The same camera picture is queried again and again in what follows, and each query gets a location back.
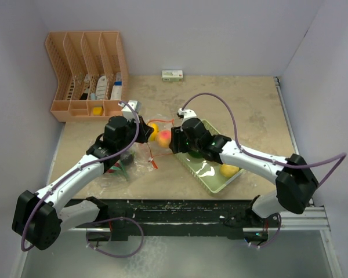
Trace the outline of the yellow lemon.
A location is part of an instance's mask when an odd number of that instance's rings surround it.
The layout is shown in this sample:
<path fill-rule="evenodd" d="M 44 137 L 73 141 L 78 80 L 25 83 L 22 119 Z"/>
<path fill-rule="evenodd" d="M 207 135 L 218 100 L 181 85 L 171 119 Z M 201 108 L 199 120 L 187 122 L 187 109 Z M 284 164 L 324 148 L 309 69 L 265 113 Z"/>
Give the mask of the yellow lemon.
<path fill-rule="evenodd" d="M 153 132 L 150 134 L 148 140 L 155 141 L 155 138 L 159 132 L 159 128 L 155 122 L 149 122 L 147 125 L 153 128 Z"/>

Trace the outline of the peach fruit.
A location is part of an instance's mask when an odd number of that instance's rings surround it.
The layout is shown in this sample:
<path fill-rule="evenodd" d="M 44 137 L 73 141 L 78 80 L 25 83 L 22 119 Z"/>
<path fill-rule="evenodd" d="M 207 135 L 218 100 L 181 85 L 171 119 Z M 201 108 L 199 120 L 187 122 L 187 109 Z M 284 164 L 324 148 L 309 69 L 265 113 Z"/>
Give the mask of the peach fruit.
<path fill-rule="evenodd" d="M 161 148 L 169 148 L 171 143 L 171 131 L 170 130 L 161 130 L 157 133 L 155 137 L 155 142 Z"/>

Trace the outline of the clear zip top bag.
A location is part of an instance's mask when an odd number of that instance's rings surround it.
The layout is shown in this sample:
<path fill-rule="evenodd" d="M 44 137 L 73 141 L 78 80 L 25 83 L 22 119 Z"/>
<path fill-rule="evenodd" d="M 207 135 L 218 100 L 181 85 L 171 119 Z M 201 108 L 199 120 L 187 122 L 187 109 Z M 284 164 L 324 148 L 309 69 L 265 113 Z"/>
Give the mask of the clear zip top bag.
<path fill-rule="evenodd" d="M 149 122 L 155 122 L 159 131 L 161 131 L 170 130 L 171 127 L 174 127 L 175 120 L 157 114 L 150 118 L 147 124 Z M 169 148 L 161 148 L 155 141 L 148 141 L 144 144 L 135 143 L 127 152 L 134 152 L 135 154 L 134 162 L 129 166 L 124 166 L 128 173 L 128 180 L 122 175 L 105 173 L 97 179 L 97 183 L 100 184 L 103 189 L 118 189 L 132 184 L 158 168 L 155 162 L 156 158 L 171 156 L 172 154 Z"/>

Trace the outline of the pink dragon fruit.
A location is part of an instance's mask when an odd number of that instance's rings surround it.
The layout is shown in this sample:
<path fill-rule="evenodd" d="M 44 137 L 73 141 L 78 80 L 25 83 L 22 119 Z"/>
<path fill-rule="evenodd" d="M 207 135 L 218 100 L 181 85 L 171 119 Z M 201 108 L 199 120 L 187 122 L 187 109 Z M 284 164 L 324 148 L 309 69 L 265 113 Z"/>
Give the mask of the pink dragon fruit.
<path fill-rule="evenodd" d="M 122 175 L 126 180 L 128 180 L 129 178 L 128 173 L 126 172 L 125 167 L 121 162 L 117 162 L 113 166 L 111 166 L 107 170 L 107 173 Z"/>

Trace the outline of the green avocado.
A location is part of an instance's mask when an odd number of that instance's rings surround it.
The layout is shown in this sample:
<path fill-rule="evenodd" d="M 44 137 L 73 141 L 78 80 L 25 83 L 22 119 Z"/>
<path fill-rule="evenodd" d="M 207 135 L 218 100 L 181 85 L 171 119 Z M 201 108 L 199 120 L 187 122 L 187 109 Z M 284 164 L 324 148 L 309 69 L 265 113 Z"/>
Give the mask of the green avocado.
<path fill-rule="evenodd" d="M 190 151 L 190 152 L 188 152 L 188 155 L 194 159 L 202 159 L 203 158 L 202 155 L 196 151 Z"/>

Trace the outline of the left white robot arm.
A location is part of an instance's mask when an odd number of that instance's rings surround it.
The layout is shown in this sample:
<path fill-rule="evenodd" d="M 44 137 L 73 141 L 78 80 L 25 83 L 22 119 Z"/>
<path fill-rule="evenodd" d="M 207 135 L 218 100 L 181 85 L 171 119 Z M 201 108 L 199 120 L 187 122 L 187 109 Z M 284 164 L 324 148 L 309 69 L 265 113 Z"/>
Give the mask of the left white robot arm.
<path fill-rule="evenodd" d="M 85 223 L 106 224 L 108 205 L 95 197 L 69 206 L 69 201 L 95 178 L 106 173 L 134 143 L 148 142 L 154 129 L 141 116 L 113 116 L 81 160 L 53 183 L 17 200 L 12 230 L 21 235 L 21 250 L 45 250 L 62 232 Z"/>

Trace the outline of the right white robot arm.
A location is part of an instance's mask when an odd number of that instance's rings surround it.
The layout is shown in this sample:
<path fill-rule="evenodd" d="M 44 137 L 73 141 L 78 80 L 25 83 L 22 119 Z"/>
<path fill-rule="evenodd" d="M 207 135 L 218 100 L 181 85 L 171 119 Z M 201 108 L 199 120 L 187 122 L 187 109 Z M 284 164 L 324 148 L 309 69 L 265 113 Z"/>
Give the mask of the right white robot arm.
<path fill-rule="evenodd" d="M 282 211 L 302 214 L 318 188 L 317 179 L 301 156 L 285 158 L 237 145 L 227 136 L 211 134 L 198 118 L 171 129 L 169 148 L 173 153 L 197 152 L 207 161 L 237 166 L 274 184 L 275 191 L 255 197 L 246 212 L 252 226 L 261 226 L 267 217 Z"/>

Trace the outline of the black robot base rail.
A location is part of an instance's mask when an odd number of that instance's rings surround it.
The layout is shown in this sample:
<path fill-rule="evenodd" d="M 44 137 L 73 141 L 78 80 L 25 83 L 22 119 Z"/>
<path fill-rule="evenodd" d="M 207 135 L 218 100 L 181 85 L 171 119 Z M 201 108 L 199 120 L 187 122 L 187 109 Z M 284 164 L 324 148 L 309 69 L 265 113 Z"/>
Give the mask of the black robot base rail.
<path fill-rule="evenodd" d="M 251 211 L 250 200 L 70 200 L 62 209 L 61 231 L 112 229 L 111 239 L 130 236 L 226 237 L 265 241 L 267 230 L 277 228 L 277 214 L 263 220 Z"/>

